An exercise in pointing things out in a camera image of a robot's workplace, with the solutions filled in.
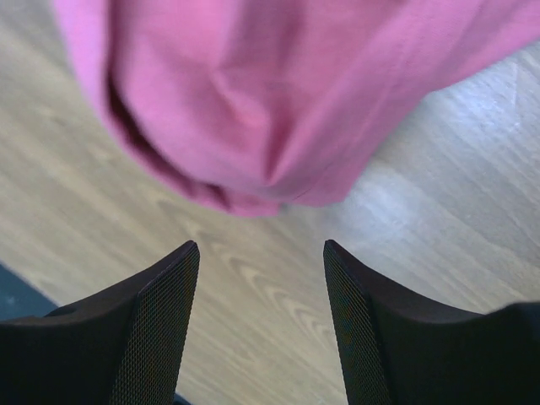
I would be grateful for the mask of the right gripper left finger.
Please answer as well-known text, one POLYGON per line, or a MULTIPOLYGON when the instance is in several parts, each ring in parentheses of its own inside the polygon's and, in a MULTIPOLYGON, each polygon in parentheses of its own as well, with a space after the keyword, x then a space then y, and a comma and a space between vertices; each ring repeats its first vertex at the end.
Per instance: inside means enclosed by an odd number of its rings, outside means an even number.
POLYGON ((189 240, 43 316, 1 322, 3 404, 184 404, 176 392, 199 270, 189 240))

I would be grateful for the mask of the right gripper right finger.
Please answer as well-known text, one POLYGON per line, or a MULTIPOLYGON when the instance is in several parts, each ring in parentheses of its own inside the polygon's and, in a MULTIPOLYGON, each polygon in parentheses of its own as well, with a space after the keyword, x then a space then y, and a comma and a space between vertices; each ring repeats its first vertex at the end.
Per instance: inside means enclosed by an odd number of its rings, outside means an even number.
POLYGON ((538 403, 538 303, 478 314, 402 286, 334 240, 323 259, 348 403, 538 403))

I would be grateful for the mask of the salmon pink t shirt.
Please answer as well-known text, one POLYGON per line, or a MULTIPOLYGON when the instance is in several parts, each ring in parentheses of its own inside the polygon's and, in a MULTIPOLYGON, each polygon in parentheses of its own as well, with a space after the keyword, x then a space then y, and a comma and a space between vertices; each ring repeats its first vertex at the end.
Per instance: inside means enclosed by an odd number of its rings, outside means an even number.
POLYGON ((109 134, 235 215, 342 201, 430 92, 539 37, 536 1, 56 1, 109 134))

